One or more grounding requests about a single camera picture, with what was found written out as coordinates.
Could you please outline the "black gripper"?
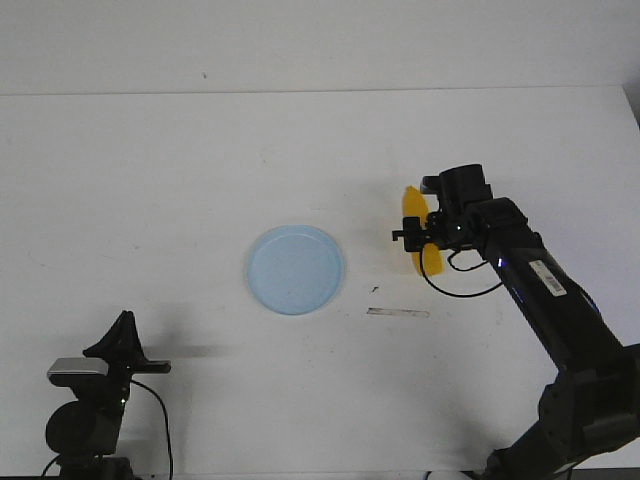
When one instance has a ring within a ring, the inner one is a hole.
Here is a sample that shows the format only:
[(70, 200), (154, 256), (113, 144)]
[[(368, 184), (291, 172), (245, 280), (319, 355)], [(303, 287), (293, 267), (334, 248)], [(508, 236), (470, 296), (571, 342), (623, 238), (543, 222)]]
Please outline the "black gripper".
[(473, 212), (454, 216), (444, 210), (429, 213), (425, 227), (419, 216), (405, 216), (402, 228), (391, 235), (394, 242), (402, 241), (405, 252), (421, 252), (428, 243), (440, 250), (477, 249), (480, 239)]
[(88, 384), (100, 391), (124, 393), (138, 374), (168, 374), (169, 360), (146, 360), (139, 339), (135, 315), (123, 310), (107, 333), (82, 352), (86, 358), (107, 362), (105, 374), (91, 375)]

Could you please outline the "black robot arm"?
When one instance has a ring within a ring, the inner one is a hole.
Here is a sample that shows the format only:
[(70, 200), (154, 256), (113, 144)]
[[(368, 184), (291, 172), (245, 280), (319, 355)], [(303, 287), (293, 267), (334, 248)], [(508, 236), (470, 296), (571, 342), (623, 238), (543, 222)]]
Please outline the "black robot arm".
[(73, 401), (57, 408), (47, 421), (45, 441), (59, 466), (60, 479), (136, 479), (131, 461), (117, 457), (122, 420), (133, 385), (150, 393), (163, 414), (168, 455), (168, 477), (174, 476), (169, 415), (165, 402), (149, 386), (134, 379), (138, 374), (168, 374), (168, 360), (146, 357), (133, 312), (124, 310), (107, 333), (80, 357), (61, 357), (46, 377), (55, 387), (68, 388)]
[(426, 176), (402, 198), (403, 240), (428, 279), (474, 250), (490, 265), (558, 373), (538, 403), (537, 421), (494, 451), (471, 479), (569, 477), (587, 459), (639, 437), (639, 347), (624, 346), (589, 294), (556, 262), (509, 198), (494, 197), (479, 164)]

